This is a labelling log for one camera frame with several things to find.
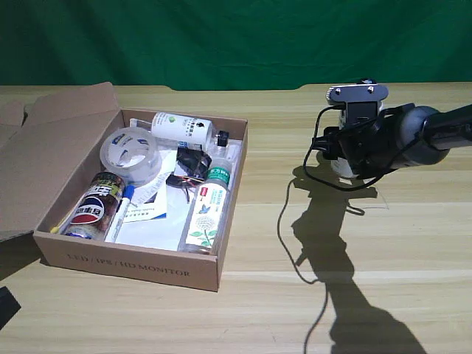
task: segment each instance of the green screen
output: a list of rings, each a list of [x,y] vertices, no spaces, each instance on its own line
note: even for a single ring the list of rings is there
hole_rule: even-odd
[[[3,0],[0,84],[472,80],[468,0]]]

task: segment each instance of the bottle label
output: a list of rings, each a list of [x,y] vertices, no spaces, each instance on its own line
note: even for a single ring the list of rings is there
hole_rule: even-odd
[[[213,246],[226,194],[226,189],[218,184],[205,183],[200,186],[186,236],[187,244],[208,249]]]
[[[191,148],[206,146],[211,127],[209,120],[158,112],[154,116],[151,132],[158,138],[186,142]]]
[[[206,179],[219,179],[228,185],[229,171],[222,167],[213,167],[208,171],[208,176]]]

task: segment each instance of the tape roll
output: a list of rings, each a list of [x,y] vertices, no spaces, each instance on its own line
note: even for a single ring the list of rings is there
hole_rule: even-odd
[[[156,138],[138,127],[108,136],[100,148],[100,160],[109,172],[137,187],[151,181],[161,168]]]

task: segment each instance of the open cardboard box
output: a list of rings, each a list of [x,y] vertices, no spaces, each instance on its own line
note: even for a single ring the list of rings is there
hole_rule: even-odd
[[[120,109],[110,83],[39,98],[23,122],[18,104],[0,111],[0,236],[33,231],[51,266],[217,291],[247,149],[247,121],[205,117],[241,141],[216,255],[105,243],[49,233],[103,170],[100,146],[130,118],[155,111]]]

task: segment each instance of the can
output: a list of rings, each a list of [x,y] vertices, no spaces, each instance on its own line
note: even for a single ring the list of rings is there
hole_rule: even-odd
[[[95,175],[64,234],[103,241],[124,189],[125,182],[114,173]]]

